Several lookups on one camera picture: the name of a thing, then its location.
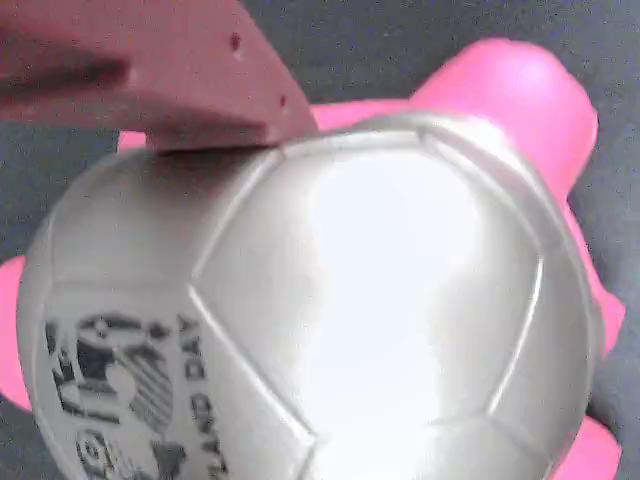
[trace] black printed graphic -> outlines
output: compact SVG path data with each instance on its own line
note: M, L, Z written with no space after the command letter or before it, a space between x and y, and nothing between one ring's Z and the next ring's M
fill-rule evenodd
M119 424L126 405L154 432L166 431L173 391L160 346L170 330L157 322L143 327L121 315L91 317L64 334L54 322L45 328L65 412Z
M90 480L175 480L186 460L184 448L172 443L144 444L141 442L136 458L153 458L138 465L114 441L95 430L80 432L76 439L78 458Z

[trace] pink leg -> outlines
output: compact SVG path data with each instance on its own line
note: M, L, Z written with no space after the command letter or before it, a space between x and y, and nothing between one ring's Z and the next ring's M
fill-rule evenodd
M613 480L622 450L613 436L586 417L571 450L553 480Z

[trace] pink plastic toy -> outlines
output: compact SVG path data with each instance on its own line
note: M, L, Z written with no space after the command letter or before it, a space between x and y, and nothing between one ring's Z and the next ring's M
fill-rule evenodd
M588 247L567 204L567 195L594 147L597 116L562 65L539 47L508 40L472 45L436 72L408 100L375 100L314 107L322 130L394 111L429 109L485 118L511 138L544 176L580 247L606 323L606 354L615 344L624 306L602 286ZM139 147L142 134L123 133L120 149ZM16 339L16 297L24 261L0 269L0 392L29 409ZM555 480L612 480L621 450L610 433L585 421Z

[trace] gray background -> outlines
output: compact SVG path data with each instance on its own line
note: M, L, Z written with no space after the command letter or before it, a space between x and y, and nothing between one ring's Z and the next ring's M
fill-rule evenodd
M462 47L508 36L552 50L600 114L591 163L571 195L605 285L626 303L591 413L624 447L617 478L640 478L640 2L245 2L314 102L406 96ZM113 132L0 124L0 259L23 253L45 212ZM60 479L30 415L0 398L0 478Z

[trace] soccer ball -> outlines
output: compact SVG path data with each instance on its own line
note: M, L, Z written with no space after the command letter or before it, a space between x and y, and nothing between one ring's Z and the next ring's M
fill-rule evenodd
M603 340L536 172L432 114L108 158L43 224L18 317L72 479L540 480Z

